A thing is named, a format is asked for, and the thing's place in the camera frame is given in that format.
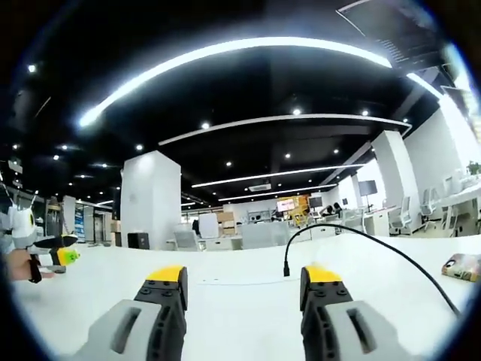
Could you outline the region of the person's left hand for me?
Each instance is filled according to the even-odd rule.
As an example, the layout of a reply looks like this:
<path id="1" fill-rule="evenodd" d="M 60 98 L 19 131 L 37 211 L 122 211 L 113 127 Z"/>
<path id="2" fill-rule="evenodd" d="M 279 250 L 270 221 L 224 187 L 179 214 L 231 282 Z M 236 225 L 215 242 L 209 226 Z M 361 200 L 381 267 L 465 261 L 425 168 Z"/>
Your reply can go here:
<path id="1" fill-rule="evenodd" d="M 42 272 L 40 263 L 27 250 L 12 250 L 2 254 L 8 277 L 11 281 L 29 281 L 37 284 L 44 278 L 54 278 L 53 272 Z"/>

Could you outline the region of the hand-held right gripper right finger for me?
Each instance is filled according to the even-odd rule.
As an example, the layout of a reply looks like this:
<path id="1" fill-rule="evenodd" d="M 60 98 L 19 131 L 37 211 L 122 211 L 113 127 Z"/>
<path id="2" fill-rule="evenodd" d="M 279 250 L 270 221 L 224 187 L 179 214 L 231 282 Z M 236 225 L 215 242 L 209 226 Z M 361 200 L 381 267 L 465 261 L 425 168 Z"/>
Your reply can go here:
<path id="1" fill-rule="evenodd" d="M 302 268 L 300 311 L 306 360 L 417 359 L 383 315 L 354 300 L 340 276 L 323 267 Z"/>

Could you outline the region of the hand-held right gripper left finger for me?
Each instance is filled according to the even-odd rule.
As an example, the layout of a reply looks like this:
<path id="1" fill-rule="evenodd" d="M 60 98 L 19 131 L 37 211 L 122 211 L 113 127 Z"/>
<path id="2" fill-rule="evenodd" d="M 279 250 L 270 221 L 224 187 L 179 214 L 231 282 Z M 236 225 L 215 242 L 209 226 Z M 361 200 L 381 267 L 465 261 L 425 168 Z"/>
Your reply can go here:
<path id="1" fill-rule="evenodd" d="M 118 302 L 90 326 L 73 359 L 178 361 L 187 306 L 187 267 L 161 268 L 147 276 L 133 299 Z"/>

